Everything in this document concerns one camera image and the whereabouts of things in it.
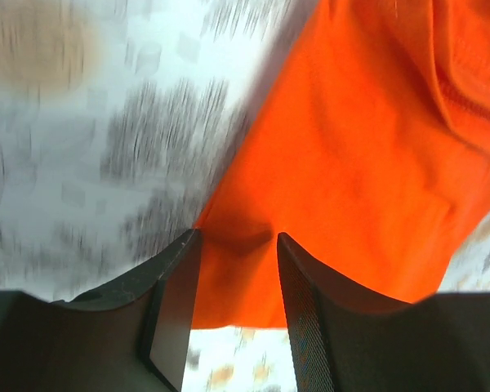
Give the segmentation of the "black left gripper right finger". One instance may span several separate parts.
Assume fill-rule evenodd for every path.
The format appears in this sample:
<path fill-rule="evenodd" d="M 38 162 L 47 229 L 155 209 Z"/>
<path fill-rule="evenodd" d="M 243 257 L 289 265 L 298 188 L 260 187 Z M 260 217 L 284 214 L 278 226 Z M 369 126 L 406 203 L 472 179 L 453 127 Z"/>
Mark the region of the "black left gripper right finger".
<path fill-rule="evenodd" d="M 490 391 L 490 292 L 408 304 L 364 287 L 288 234 L 278 273 L 300 391 Z"/>

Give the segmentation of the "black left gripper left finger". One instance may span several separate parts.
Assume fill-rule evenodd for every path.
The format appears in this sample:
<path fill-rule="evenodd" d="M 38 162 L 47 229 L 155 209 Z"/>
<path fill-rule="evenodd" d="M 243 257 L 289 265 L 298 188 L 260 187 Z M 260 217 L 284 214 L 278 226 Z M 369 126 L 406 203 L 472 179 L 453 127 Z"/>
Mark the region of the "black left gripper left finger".
<path fill-rule="evenodd" d="M 178 391 L 201 261 L 184 232 L 71 301 L 0 291 L 0 391 Z"/>

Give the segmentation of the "orange t shirt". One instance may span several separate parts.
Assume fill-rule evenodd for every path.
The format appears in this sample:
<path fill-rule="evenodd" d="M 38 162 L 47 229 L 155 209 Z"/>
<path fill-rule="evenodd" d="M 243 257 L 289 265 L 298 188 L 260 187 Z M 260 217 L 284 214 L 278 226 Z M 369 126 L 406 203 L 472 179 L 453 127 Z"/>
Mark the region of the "orange t shirt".
<path fill-rule="evenodd" d="M 321 1 L 198 227 L 193 325 L 284 327 L 276 238 L 406 302 L 490 211 L 490 1 Z"/>

